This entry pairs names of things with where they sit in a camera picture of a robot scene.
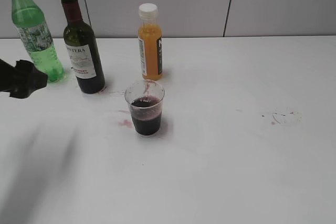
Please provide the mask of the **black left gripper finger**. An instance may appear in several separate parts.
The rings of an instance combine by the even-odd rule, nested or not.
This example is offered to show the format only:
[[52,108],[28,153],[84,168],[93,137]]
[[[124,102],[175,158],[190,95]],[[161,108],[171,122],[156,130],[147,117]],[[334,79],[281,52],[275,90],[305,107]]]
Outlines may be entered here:
[[8,92],[12,98],[28,98],[34,91],[45,88],[47,81],[48,75],[30,61],[19,60],[12,66],[1,59],[1,92]]

